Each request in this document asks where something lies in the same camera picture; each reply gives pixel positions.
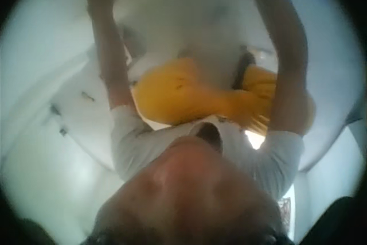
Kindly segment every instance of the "man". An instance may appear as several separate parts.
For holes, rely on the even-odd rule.
[[[128,85],[114,0],[87,0],[115,120],[125,184],[101,207],[85,244],[288,244],[276,200],[297,172],[307,120],[307,41],[289,0],[255,0],[279,58],[266,140],[258,151],[216,116],[153,131]]]

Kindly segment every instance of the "skin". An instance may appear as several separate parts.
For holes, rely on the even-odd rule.
[[[114,0],[87,0],[110,107],[136,110]],[[307,41],[289,0],[255,0],[279,58],[270,130],[302,135]],[[93,233],[126,244],[248,244],[283,232],[279,209],[248,175],[198,137],[175,140],[100,209]]]

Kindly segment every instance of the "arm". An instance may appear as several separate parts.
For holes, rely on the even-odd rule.
[[[307,40],[290,0],[255,0],[279,59],[269,130],[303,135],[307,120]]]
[[[97,55],[110,108],[128,105],[134,110],[135,103],[129,88],[123,39],[113,17],[114,0],[87,0],[92,20]]]

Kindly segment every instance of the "yellow cloth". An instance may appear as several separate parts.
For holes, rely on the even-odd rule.
[[[242,86],[243,90],[212,88],[195,62],[182,58],[145,73],[133,93],[142,115],[155,122],[179,125],[219,115],[265,135],[276,74],[250,65]]]

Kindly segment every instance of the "raised arm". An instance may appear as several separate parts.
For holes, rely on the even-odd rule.
[[[279,59],[269,130],[304,135],[307,39],[290,0],[255,0]]]
[[[114,21],[114,0],[87,0],[99,59],[110,108],[135,103],[129,88],[123,39]]]

